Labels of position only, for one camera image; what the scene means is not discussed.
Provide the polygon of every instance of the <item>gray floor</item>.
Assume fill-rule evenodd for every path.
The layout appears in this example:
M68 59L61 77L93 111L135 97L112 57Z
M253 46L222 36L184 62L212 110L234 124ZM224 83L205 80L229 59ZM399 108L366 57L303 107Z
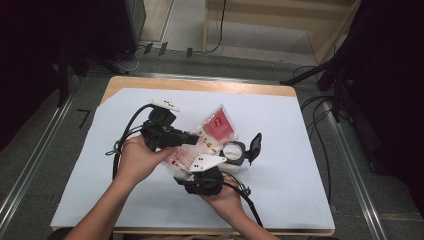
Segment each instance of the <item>gray floor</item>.
M187 59L184 53L178 52L168 52L161 57L153 52L143 55L140 60L140 67L132 71L131 75L156 72L252 79L264 84L277 84L278 80L288 79L298 67L218 56L196 55ZM131 65L135 62L128 60L123 64ZM112 76L100 66L94 65L91 69L88 77L82 80L64 121L3 235L4 239L46 239L51 233L50 221L78 159L96 106ZM314 82L316 80L311 78L296 86L300 103L309 97L321 94ZM21 129L12 143L0 153L2 197L11 189L43 129L47 126L49 118L56 110L56 101L57 93L54 93ZM81 129L78 127L84 118L84 113L77 109L92 111ZM306 124L312 120L311 111L312 107L305 109ZM418 211L410 199L407 188L396 178L373 174L352 127L348 123L342 125L361 175L381 216L388 239L424 239L424 221L417 215ZM329 121L324 119L318 127L329 152L332 178L331 206L336 224L334 236L340 239L372 239ZM316 134L313 135L311 144L323 184L328 191L327 168ZM306 237L287 236L284 239L306 239Z

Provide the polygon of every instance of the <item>finger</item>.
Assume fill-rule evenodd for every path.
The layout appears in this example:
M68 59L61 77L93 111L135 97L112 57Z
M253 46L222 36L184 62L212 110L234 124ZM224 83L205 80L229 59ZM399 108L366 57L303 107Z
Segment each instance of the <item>finger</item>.
M161 150L155 152L155 158L159 162L161 162L165 158L167 158L167 157L171 156L173 153L175 153L176 150L177 150L176 147L168 147L168 148L161 149Z

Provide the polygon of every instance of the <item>black wire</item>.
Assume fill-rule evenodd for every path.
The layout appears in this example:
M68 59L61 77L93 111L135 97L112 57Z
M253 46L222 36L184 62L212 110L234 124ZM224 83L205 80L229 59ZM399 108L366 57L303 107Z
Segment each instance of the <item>black wire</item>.
M233 185L231 185L231 184L229 184L227 182L224 182L224 181L219 181L219 180L215 180L215 179L208 179L208 178L197 179L197 181L193 181L193 182L189 182L189 181L186 181L186 182L188 182L190 184L198 184L198 183L202 183L202 181L203 182L220 183L220 184L223 184L223 185L225 185L227 187L232 188L234 191L236 191L236 193L238 193L247 202L247 204L249 205L250 210L253 213L253 216L255 216L255 219L256 219L256 222L258 223L258 225L261 226L262 228L264 227L262 225L262 221L261 221L261 219L259 217L259 214L256 211L255 204L252 202L252 200L250 200L249 196L247 196L246 193L244 193L243 191L241 191L238 187L233 186Z
M211 54L214 53L218 47L221 45L222 42L222 26L224 24L224 15L225 15L225 6L227 5L227 0L224 0L224 7L222 8L222 16L221 16L221 26L220 26L220 31L219 31L219 41L218 44L216 45L216 47L210 51L206 51L206 52L202 52L202 51L195 51L195 53L203 53L203 54Z
M125 57L123 57L122 59L116 61L115 63L121 63L123 61L125 61L129 56L131 56L132 54L136 53L138 50L143 49L144 47L146 47L145 45L138 45L137 48L134 51L131 51L129 53L127 53L127 55L125 55Z
M237 182L238 185L241 185L241 182L236 177L234 177L233 175L231 175L230 173L228 173L226 171L221 171L221 172L227 174L228 176L230 176L234 181Z
M302 106L300 107L300 110L303 111L303 109L308 106L309 104L311 104L312 102L314 102L315 100L324 98L326 100L332 99L333 96L318 96L318 97L311 97L307 100L305 100L305 102L303 102Z
M318 109L318 107L321 105L321 104L323 104L325 101L327 101L327 99L324 99L324 100L321 100L316 106L315 106L315 108L314 108L314 111L312 112L312 118L313 118L313 120L314 120L314 125L316 126L316 118L315 118L315 113L316 113L316 110ZM317 135L318 135L318 139L319 139L319 141L320 141L320 143L321 143L321 146L322 146L322 150L323 150L323 152L324 152L324 157L325 157L325 162L326 162L326 166L327 166L327 180L328 180L328 195L327 195L327 201L328 201L328 204L330 204L331 203L331 174L330 174L330 162L329 162L329 160L328 160L328 155L327 155L327 149L326 149L326 147L325 147L325 145L324 145L324 141L322 140L322 137L321 137L321 134L320 134L320 132L319 132L319 130L318 130L318 128L317 127L315 127L315 129L316 129L316 132L317 132Z
M313 132L314 132L314 130L315 130L315 128L316 128L316 123L319 123L320 121L322 121L324 118L325 118L325 115L326 114L328 114L329 112L331 112L331 109L330 110L327 110L327 111L324 111L323 113L321 113L320 115L318 115L316 118L318 119L318 118L320 118L318 121L312 121L307 127L306 127L306 129L308 129L309 127L311 127L312 126L312 129L311 129L311 132L309 133L309 140L312 138L312 134L313 134Z
M315 68L315 67L317 67L317 66L301 66L301 67L298 67L298 68L296 68L295 70L293 70L293 72L292 72L292 75L293 75L293 78L295 78L296 77L296 72L299 70L299 69L302 69L302 68ZM315 79L316 80L318 80L319 81L319 79L317 78L317 75L315 74L314 75L314 77L315 77Z
M119 159L121 157L121 151L122 151L122 145L124 144L125 140L127 139L127 137L129 135L131 135L132 133L129 133L130 127L133 124L134 120L137 118L137 116L146 108L148 107L156 107L153 104L147 104L144 105L143 107L141 107L140 109L137 110L137 112L134 113L134 115L132 116L131 120L128 122L127 127L125 128L124 133L122 134L121 139L119 140L118 143L118 147L117 147L117 152L115 153L115 157L113 158L113 169L112 169L112 179L115 178L116 173L118 172L118 166L119 166Z

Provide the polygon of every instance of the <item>white sheet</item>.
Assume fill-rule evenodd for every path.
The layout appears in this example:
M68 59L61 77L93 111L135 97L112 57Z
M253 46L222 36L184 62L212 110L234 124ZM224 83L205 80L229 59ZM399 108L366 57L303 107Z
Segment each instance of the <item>white sheet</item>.
M236 175L252 190L267 229L334 229L305 124L296 97L195 91L122 89L98 107L81 155L52 220L53 227L75 226L111 182L113 156L105 156L131 116L148 100L170 100L181 108L173 126L189 130L223 104L249 146L263 135L262 151ZM135 124L147 119L150 109ZM254 219L249 207L246 212ZM177 185L164 166L131 193L116 227L226 228L199 196Z

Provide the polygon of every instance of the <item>black stand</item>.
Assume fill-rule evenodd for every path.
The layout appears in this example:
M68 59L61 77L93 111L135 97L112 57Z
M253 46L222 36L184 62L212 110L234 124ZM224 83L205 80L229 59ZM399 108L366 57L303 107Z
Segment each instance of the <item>black stand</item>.
M343 84L347 80L346 72L349 66L348 59L352 54L354 54L354 47L358 45L360 34L366 34L362 31L362 29L364 29L364 26L373 13L373 10L374 9L372 7L368 6L363 9L362 14L357 14L357 16L355 16L349 35L330 60L290 80L280 81L280 84L291 86L325 70L324 74L319 79L317 86L320 91L326 91L335 82L332 113L336 121L339 122L340 101Z
M85 64L83 55L92 58L94 61L109 69L112 73L122 75L119 68L100 58L87 48L76 43L62 43L59 50L59 102L58 107L62 106L69 96L68 66L69 63L75 74L78 76L87 76L88 67Z

